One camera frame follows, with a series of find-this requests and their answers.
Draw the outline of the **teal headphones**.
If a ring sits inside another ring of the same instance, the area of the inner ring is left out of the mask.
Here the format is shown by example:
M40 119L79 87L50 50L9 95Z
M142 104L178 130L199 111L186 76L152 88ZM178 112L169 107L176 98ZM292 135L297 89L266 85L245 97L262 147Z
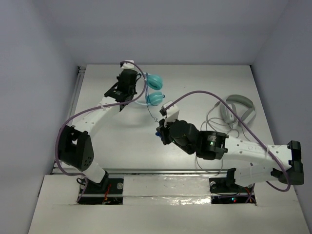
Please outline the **teal headphones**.
M158 106L165 95L160 91L163 88L163 80L158 75L152 75L149 73L144 73L147 78L147 90L145 93L144 101L134 101L134 103L143 106Z

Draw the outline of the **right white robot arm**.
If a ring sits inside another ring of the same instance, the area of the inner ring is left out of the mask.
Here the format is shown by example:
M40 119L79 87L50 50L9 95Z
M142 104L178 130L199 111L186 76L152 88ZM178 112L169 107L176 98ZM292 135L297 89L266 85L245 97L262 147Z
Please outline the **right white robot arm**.
M163 119L156 128L156 135L164 145L173 143L185 153L203 160L249 162L248 168L232 167L227 171L225 186L232 192L273 180L290 185L304 184L301 144L298 141L290 141L286 145L260 145L221 132L200 131L184 120L165 124Z

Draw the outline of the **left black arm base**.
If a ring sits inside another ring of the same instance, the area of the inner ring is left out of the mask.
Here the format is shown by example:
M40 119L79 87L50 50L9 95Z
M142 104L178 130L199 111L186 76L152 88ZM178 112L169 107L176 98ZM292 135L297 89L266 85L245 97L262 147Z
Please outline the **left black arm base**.
M123 204L123 178L107 178L103 185L77 178L79 184L78 204L81 205L122 205Z

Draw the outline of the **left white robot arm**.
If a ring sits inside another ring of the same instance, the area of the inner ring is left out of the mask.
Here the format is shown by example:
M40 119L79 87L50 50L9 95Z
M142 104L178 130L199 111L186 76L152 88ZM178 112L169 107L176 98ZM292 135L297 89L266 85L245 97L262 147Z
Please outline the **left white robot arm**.
M108 188L108 176L94 160L92 137L133 101L137 94L137 76L138 72L133 68L124 68L117 76L117 83L104 94L99 105L74 125L65 125L58 137L58 161L83 173L97 192Z

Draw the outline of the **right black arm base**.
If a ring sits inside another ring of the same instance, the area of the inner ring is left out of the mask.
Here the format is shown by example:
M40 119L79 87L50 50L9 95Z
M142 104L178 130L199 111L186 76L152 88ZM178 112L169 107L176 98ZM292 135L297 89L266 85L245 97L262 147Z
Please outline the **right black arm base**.
M256 204L254 185L235 184L235 172L236 168L231 168L225 177L209 178L212 204Z

